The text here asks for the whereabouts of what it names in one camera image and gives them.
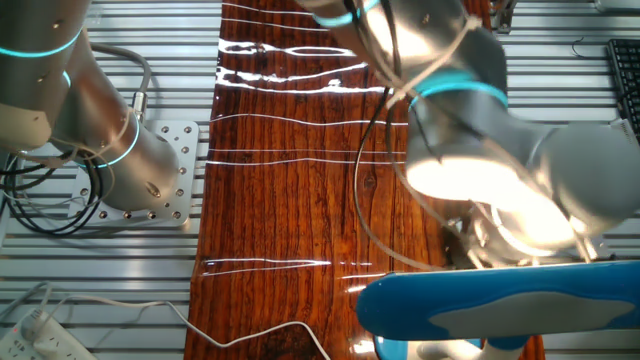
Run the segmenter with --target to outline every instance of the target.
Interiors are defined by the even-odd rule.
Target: shiny glossy surface
[[[358,324],[357,296],[392,271],[362,231],[352,201],[353,161],[383,87],[294,1],[223,4],[191,321],[221,342],[302,321],[333,359],[375,359]],[[392,137],[406,148],[406,104]],[[443,233],[396,179],[380,123],[358,184],[367,221],[395,251],[446,264]],[[433,202],[446,217],[466,204]],[[185,359],[313,359],[291,327],[229,349],[189,333]]]

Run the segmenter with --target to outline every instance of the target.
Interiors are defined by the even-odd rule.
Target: metal slotted table
[[[123,301],[170,300],[189,308],[189,286],[200,229],[209,118],[213,105],[220,1],[95,1],[102,18],[91,23],[92,41],[139,52],[155,77],[147,118],[195,121],[200,127],[194,196],[188,227],[132,229],[115,236],[52,240],[28,233],[5,212],[0,234],[0,310],[41,280],[73,292]],[[571,44],[585,37],[571,53]],[[606,122],[617,117],[616,98],[604,58],[604,44],[616,37],[640,38],[640,17],[598,13],[592,1],[521,1],[512,32],[499,38],[509,65],[510,107],[516,114],[562,125],[568,121]],[[142,70],[126,60],[97,55],[100,65],[131,98]],[[76,168],[67,167],[33,190],[40,198],[72,193]],[[66,209],[54,209],[66,214]],[[621,258],[640,256],[640,218],[605,236]],[[8,317],[9,327],[31,305]],[[166,308],[138,312],[97,304],[65,307],[58,318],[100,360],[179,360],[186,329]],[[640,331],[545,337],[551,360],[640,359]]]

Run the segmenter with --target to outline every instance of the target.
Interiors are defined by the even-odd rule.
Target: wood grain
[[[358,292],[416,271],[369,241],[351,200],[355,151],[381,85],[291,0],[226,1],[219,53],[190,320],[220,342],[302,321],[332,359],[376,359],[354,311]],[[399,107],[398,152],[406,121]],[[383,126],[366,150],[359,199],[374,232],[405,256],[445,265],[439,224],[386,163]],[[432,203],[445,217],[466,206]],[[185,359],[320,355],[293,326],[228,349],[189,332]]]

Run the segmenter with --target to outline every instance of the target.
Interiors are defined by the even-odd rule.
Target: blue plastic part
[[[378,5],[378,3],[380,2],[380,0],[371,0],[369,1],[368,4],[366,4],[364,6],[364,11],[365,13],[371,9],[373,9],[374,6]],[[360,18],[360,16],[362,16],[360,14],[360,9],[357,10],[357,15],[358,18]],[[313,15],[313,19],[320,24],[323,27],[326,28],[336,28],[336,27],[341,27],[341,26],[345,26],[345,25],[349,25],[353,22],[353,15],[352,14],[344,14],[335,18],[323,18],[320,16],[316,16]]]
[[[418,84],[415,90],[425,98],[447,91],[482,91],[500,100],[506,108],[509,107],[509,98],[504,91],[495,86],[475,81],[471,74],[464,71],[437,72]],[[417,101],[417,98],[413,99],[411,106],[413,107]]]
[[[64,76],[64,79],[67,80],[67,85],[69,85],[69,87],[71,87],[71,78],[69,78],[69,74],[67,74],[66,71],[62,72],[62,76]]]
[[[482,340],[481,339],[472,339],[472,340],[467,340],[468,342],[470,342],[471,344],[475,345],[475,347],[477,348],[482,348]]]
[[[136,123],[136,137],[133,139],[133,142],[131,143],[131,146],[129,146],[127,151],[125,151],[117,159],[115,159],[113,161],[110,161],[107,164],[98,165],[97,166],[98,169],[103,169],[103,168],[106,168],[107,166],[113,166],[113,165],[117,164],[120,160],[124,159],[127,155],[129,155],[131,150],[133,150],[133,148],[136,146],[136,143],[138,142],[138,138],[140,137],[140,124],[138,123],[138,121],[134,121],[134,122]]]
[[[13,57],[20,57],[20,58],[41,58],[41,57],[55,55],[61,51],[66,50],[69,46],[73,45],[76,42],[76,40],[78,40],[78,36],[80,36],[81,32],[82,32],[82,29],[80,29],[80,31],[76,34],[76,36],[73,39],[71,39],[71,41],[51,51],[30,53],[30,52],[15,51],[15,50],[9,50],[5,48],[0,48],[0,54],[13,56]]]
[[[409,343],[373,337],[376,353],[380,360],[406,360],[409,357]]]
[[[362,291],[356,312],[369,332],[395,340],[453,340],[429,319],[450,311],[473,309],[518,294],[555,292],[585,299],[624,301],[635,306],[602,329],[640,326],[640,262],[575,264],[479,271],[389,275]],[[531,336],[521,333],[466,334],[472,338]],[[577,325],[570,331],[587,331]],[[555,333],[549,324],[544,333]]]
[[[487,343],[492,347],[505,351],[522,349],[529,341],[530,336],[516,336],[509,338],[487,339]]]

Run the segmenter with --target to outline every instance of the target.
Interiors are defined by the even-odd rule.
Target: black cable
[[[53,175],[53,173],[56,171],[57,169],[49,169],[46,173],[44,173],[44,175],[42,175],[41,177],[39,177],[37,180],[34,180],[28,184],[23,184],[23,185],[16,185],[15,182],[13,183],[13,185],[11,185],[11,187],[8,187],[7,185],[1,185],[0,184],[0,190],[10,190],[10,191],[24,191],[24,190],[29,190],[31,188],[34,188],[40,184],[42,184],[43,182],[45,182],[47,179],[49,179],[51,177],[51,175]],[[9,178],[15,175],[5,175],[5,178]]]
[[[62,155],[59,156],[60,159],[67,159],[69,156],[71,156],[73,152],[66,152]],[[9,158],[11,158],[12,162],[14,159],[15,155],[10,155]],[[25,169],[17,169],[17,164],[16,166],[14,166],[14,170],[12,171],[7,171],[7,170],[1,170],[0,171],[0,175],[2,176],[17,176],[17,175],[24,175],[24,174],[29,174],[32,173],[36,170],[40,170],[40,169],[44,169],[46,166],[43,164],[39,164],[39,165],[35,165],[29,168],[25,168]],[[53,173],[56,171],[57,169],[52,168],[49,169],[49,171],[47,171],[44,175],[42,175],[41,177],[39,177],[37,180],[30,182],[28,184],[24,184],[24,185],[18,185],[15,186],[14,183],[14,187],[13,188],[7,188],[6,185],[0,184],[0,190],[2,191],[6,191],[6,190],[10,190],[10,191],[24,191],[24,190],[28,190],[31,189],[35,186],[38,186],[40,184],[42,184],[45,180],[49,179],[51,177],[51,175],[53,175]]]
[[[92,204],[96,199],[100,199],[102,197],[103,181],[102,181],[102,177],[100,176],[97,170],[97,164],[93,160],[85,160],[84,163],[87,168],[87,173],[89,175],[89,182],[91,185],[88,203]],[[17,167],[17,164],[14,163],[9,170],[15,170],[16,167]],[[4,182],[5,182],[5,186],[14,187],[15,176],[6,176]],[[12,196],[14,198],[18,196],[15,190],[12,191]],[[27,213],[24,210],[24,208],[22,207],[22,204],[20,204],[19,201],[16,201],[15,204],[13,204],[11,201],[7,202],[7,206],[11,211],[11,214],[18,222],[20,222],[20,224],[22,224],[24,227],[26,227],[27,229],[33,232],[47,234],[50,236],[69,236],[79,231],[93,217],[93,215],[98,209],[99,204],[100,204],[99,201],[95,201],[95,205],[93,205],[93,207],[91,208],[85,207],[82,211],[80,211],[78,216],[73,221],[71,221],[69,224],[61,228],[44,229],[40,225],[38,225],[35,221],[33,221],[33,219],[31,218],[31,214]]]
[[[142,66],[142,69],[144,70],[144,74],[142,76],[142,83],[140,84],[140,88],[138,89],[138,91],[143,93],[147,92],[147,90],[149,89],[149,82],[151,82],[152,72],[149,62],[142,55],[131,50],[94,42],[91,43],[91,50],[104,54],[122,56],[140,64]]]
[[[583,40],[584,40],[584,36],[579,40],[574,41],[573,44],[571,44],[571,51],[573,52],[573,56],[580,59],[584,59],[584,60],[602,60],[602,58],[599,58],[597,56],[584,56],[584,55],[578,54],[578,52],[576,51],[576,45],[578,45],[578,43],[581,43]]]
[[[34,171],[38,171],[40,169],[44,169],[45,167],[46,167],[46,165],[44,165],[44,164],[38,164],[38,165],[31,166],[31,167],[28,167],[28,168],[18,169],[16,171],[0,170],[0,175],[2,175],[2,176],[5,176],[5,175],[24,175],[24,174],[32,173]]]

